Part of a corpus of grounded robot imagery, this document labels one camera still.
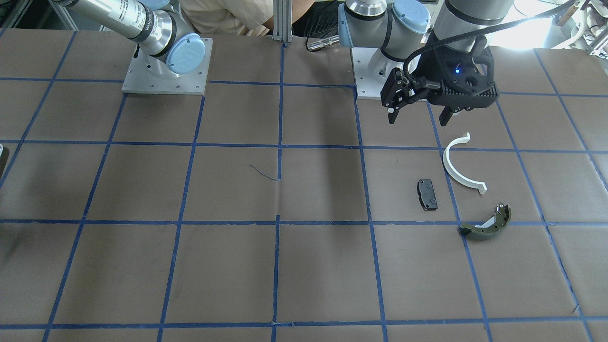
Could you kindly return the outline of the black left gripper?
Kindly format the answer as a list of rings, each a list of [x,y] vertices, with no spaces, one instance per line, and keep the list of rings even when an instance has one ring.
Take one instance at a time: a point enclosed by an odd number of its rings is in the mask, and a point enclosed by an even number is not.
[[[469,52],[448,45],[424,52],[410,73],[414,84],[401,69],[391,70],[380,91],[389,124],[395,123],[400,108],[423,99],[444,106],[440,126],[447,126],[454,111],[487,108],[495,103],[499,91],[494,80],[494,57],[487,43],[485,37],[477,37]]]

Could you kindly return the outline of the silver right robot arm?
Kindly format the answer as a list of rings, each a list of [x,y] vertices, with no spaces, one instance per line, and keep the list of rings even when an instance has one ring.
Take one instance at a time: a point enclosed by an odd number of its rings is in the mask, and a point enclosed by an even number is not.
[[[55,0],[138,44],[139,49],[182,75],[194,71],[206,46],[169,0]]]

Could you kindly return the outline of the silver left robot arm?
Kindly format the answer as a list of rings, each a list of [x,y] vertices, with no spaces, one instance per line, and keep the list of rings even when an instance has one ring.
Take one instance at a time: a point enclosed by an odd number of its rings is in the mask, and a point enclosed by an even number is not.
[[[446,126],[460,111],[499,99],[488,46],[512,0],[446,0],[434,22],[417,0],[346,0],[337,10],[341,45],[375,48],[380,101],[393,124],[399,111],[426,100],[443,106]]]

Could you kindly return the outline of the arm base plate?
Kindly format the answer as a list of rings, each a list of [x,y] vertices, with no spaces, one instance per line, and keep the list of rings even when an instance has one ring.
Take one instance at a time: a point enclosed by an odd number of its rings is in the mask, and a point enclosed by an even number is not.
[[[144,53],[131,58],[122,92],[138,95],[204,95],[213,39],[203,38],[202,41],[206,49],[204,60],[188,74],[171,72],[163,62]]]
[[[384,56],[379,48],[351,48],[351,58],[357,98],[363,100],[380,100],[380,92],[390,71],[403,67],[402,63]]]

